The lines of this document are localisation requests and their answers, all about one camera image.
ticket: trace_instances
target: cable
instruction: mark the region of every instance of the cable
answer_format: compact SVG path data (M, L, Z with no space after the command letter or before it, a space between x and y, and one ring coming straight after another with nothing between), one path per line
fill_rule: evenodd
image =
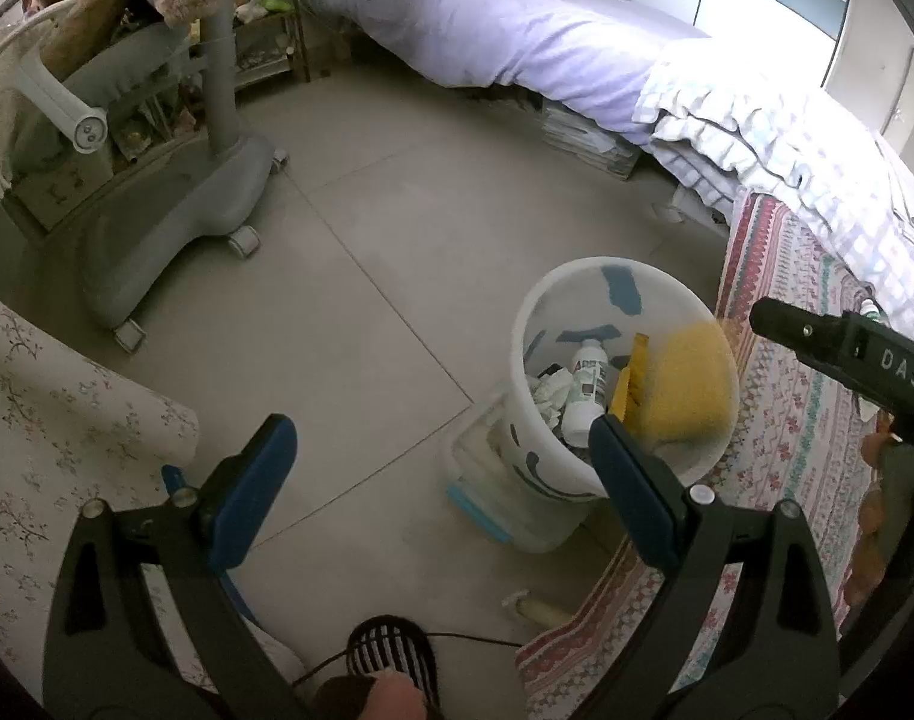
M513 649L516 650L519 650L523 646L516 641L506 641L502 640L501 638L474 637L474 635L469 634L441 634L441 632L437 632L436 634L427 634L427 638L464 638L467 641L479 641L482 644L497 644L501 647L513 647ZM350 652L349 648L341 650L336 655L330 656L330 658L326 659L326 661L324 661L322 664L314 666L314 668L312 668L302 677L290 683L290 687L299 688L300 685L303 685L303 683L311 679L311 677L316 677L316 675L323 671L323 669L326 669L327 666L333 664L335 661L339 661L341 658L346 656L348 652Z
M517 650L523 646L516 641L506 641L501 638L473 637L469 634L427 634L427 638L465 638L467 641L479 641L482 644L498 644L501 647L513 647Z

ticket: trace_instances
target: black device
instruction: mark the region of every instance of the black device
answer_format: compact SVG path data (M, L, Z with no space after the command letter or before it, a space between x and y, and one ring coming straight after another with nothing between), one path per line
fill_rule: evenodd
M80 509L60 567L44 654L44 707L56 720L310 720L247 629L223 569L244 560L296 455L290 419L271 415L199 490L159 506ZM141 565L160 565L218 695L185 682Z
M914 446L912 341L857 313L821 317L772 298L753 306L750 322L758 335L881 405L895 417L895 435ZM641 559L665 581L574 720L914 717L914 691L894 690L897 675L907 685L914 673L914 502L902 518L889 512L902 535L886 578L838 642L796 502L757 512L725 505L704 485L684 490L612 416L594 422L590 452ZM906 466L893 463L888 472L900 476ZM740 581L705 675L671 693L724 565L737 562ZM842 695L852 699L840 706Z

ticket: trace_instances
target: human hand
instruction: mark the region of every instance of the human hand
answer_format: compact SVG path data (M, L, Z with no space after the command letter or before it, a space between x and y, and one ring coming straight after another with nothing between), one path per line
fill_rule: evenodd
M876 469L880 464L884 447L891 443L892 439L888 434L874 433L864 438L860 445L860 454L872 469ZM844 585L844 600L849 605L863 603L883 580L887 565L877 544L876 534L882 527L886 515L883 491L874 488L864 497L860 512L857 514L861 536L857 546L853 548L850 561L852 573Z
M372 676L376 682L370 688L359 720L427 720L423 693L410 677L392 669Z

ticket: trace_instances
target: trash can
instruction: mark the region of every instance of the trash can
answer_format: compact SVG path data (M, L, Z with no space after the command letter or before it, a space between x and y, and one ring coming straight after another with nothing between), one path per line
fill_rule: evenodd
M513 323L511 378L500 437L504 462L534 495L571 503L607 497L593 466L574 455L537 412L526 375L540 376L555 362L567 367L587 338L600 341L612 360L626 357L636 333L650 337L647 368L652 370L673 331L713 319L681 282L644 263L593 257L551 271L530 290ZM729 427L702 442L655 451L684 485L713 469L736 424L737 371L732 355L727 354L727 362L732 378Z

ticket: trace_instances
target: blanket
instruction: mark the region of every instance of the blanket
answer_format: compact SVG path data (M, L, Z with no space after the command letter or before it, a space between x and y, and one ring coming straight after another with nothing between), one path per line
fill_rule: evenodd
M440 86L523 86L636 146L633 108L668 43L703 33L632 0L306 0Z
M859 443L853 393L796 360L789 349L751 332L753 303L764 295L822 314L857 308L866 288L789 208L770 196L738 196L717 316L740 375L737 426L705 484L729 504L772 509L801 504L814 535L838 625L842 588L858 536L857 509L871 480ZM727 617L739 572L720 582L680 686L703 674ZM618 550L573 619L517 654L530 720L570 717L633 635L660 589L660 573L643 565L630 543Z
M914 341L914 178L827 93L777 82L715 40L684 40L662 52L633 119L655 124L657 158L669 149L700 173L698 190L723 172L785 203Z

